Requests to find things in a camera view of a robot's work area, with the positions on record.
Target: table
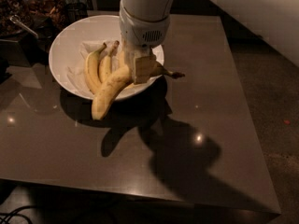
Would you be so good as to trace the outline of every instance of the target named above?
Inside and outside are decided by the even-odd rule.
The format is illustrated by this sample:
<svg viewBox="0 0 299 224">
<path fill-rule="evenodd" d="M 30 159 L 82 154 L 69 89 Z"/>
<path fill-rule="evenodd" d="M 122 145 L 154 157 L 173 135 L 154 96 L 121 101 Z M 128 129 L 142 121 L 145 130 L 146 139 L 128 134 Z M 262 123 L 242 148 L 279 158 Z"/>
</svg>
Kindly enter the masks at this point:
<svg viewBox="0 0 299 224">
<path fill-rule="evenodd" d="M 165 67 L 186 77 L 159 78 L 103 121 L 47 66 L 9 67 L 0 85 L 0 178 L 191 203 L 195 218 L 209 221 L 278 215 L 221 19 L 172 15 L 163 47 Z"/>
</svg>

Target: white bowl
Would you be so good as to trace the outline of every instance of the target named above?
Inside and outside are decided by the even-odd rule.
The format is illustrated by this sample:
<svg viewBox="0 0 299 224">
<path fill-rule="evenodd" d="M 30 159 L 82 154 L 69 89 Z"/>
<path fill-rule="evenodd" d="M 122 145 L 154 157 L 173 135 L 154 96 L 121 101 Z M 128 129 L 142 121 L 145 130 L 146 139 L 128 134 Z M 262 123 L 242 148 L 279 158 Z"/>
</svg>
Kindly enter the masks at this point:
<svg viewBox="0 0 299 224">
<path fill-rule="evenodd" d="M 84 46 L 100 46 L 103 41 L 121 41 L 121 30 L 118 16 L 94 16 L 69 25 L 53 41 L 50 54 L 50 71 L 57 82 L 67 91 L 85 99 L 93 99 L 93 94 L 84 81 Z M 153 49 L 157 61 L 164 64 L 164 52 L 161 46 Z M 149 82 L 123 90 L 116 101 L 136 95 L 148 88 L 158 77 Z"/>
</svg>

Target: bunch of bananas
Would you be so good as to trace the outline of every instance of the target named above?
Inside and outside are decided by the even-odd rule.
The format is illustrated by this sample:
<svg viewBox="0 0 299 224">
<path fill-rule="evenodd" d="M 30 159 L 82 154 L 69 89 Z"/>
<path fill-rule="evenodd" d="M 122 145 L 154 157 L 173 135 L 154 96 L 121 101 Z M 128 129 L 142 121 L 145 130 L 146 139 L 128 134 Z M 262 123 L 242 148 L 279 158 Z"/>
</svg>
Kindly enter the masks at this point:
<svg viewBox="0 0 299 224">
<path fill-rule="evenodd" d="M 118 69 L 112 72 L 112 56 L 119 44 L 119 41 L 115 41 L 111 48 L 108 48 L 107 55 L 100 59 L 101 53 L 107 49 L 107 44 L 103 43 L 99 49 L 89 53 L 85 59 L 84 76 L 88 88 L 94 94 L 92 116 L 96 120 L 103 119 L 118 94 L 133 83 L 130 65 L 124 60 L 123 50 L 119 54 Z M 159 75 L 172 78 L 185 76 L 180 72 L 168 71 L 156 61 L 150 76 Z"/>
</svg>

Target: glass jar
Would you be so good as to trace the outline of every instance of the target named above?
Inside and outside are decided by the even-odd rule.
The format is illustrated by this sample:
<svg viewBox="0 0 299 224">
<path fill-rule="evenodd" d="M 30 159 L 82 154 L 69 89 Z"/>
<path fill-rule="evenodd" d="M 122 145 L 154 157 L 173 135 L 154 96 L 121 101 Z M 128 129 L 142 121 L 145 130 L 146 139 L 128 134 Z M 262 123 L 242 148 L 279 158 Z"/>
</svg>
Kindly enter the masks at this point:
<svg viewBox="0 0 299 224">
<path fill-rule="evenodd" d="M 16 35 L 23 31 L 10 17 L 17 15 L 20 21 L 30 27 L 34 21 L 24 0 L 0 0 L 0 37 Z"/>
<path fill-rule="evenodd" d="M 32 15 L 50 17 L 53 26 L 62 31 L 69 24 L 64 0 L 25 0 Z"/>
</svg>

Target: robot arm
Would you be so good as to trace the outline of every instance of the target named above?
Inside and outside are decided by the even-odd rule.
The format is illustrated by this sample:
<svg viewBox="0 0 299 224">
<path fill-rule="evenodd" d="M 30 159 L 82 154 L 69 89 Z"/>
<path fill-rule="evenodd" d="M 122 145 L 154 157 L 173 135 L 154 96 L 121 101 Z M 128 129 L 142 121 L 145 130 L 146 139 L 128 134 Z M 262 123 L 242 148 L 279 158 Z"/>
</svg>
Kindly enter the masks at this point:
<svg viewBox="0 0 299 224">
<path fill-rule="evenodd" d="M 173 1 L 121 0 L 121 35 L 125 58 L 133 65 L 134 83 L 144 83 L 149 78 L 150 69 L 146 66 L 153 60 L 151 49 L 164 41 Z"/>
</svg>

